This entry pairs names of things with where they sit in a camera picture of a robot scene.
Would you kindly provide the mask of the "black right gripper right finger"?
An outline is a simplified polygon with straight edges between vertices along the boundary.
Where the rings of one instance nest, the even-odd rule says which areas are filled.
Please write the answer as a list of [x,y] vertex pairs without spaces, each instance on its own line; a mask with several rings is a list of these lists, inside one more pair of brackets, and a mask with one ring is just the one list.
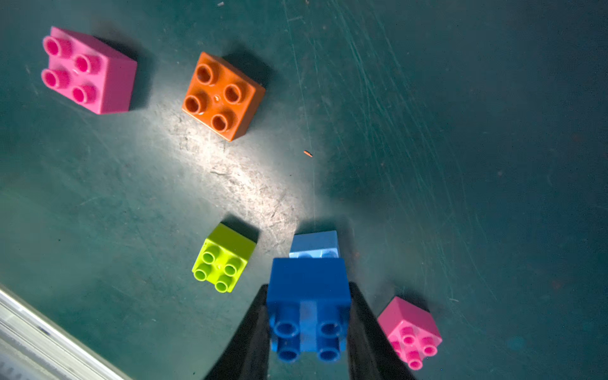
[[351,311],[347,335],[351,379],[415,379],[387,340],[363,293],[350,282]]

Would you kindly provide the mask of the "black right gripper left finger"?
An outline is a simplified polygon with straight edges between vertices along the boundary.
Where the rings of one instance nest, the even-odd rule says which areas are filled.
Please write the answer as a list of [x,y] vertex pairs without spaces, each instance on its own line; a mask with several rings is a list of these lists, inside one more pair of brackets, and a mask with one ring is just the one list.
[[270,332],[264,284],[253,299],[225,351],[204,379],[267,379]]

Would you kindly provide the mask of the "dark blue lego brick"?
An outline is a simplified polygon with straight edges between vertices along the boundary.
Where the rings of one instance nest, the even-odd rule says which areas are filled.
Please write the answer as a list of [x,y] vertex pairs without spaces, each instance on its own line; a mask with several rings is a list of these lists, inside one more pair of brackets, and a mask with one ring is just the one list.
[[346,350],[351,304],[343,259],[274,259],[266,299],[272,351],[285,363],[304,352],[338,361]]

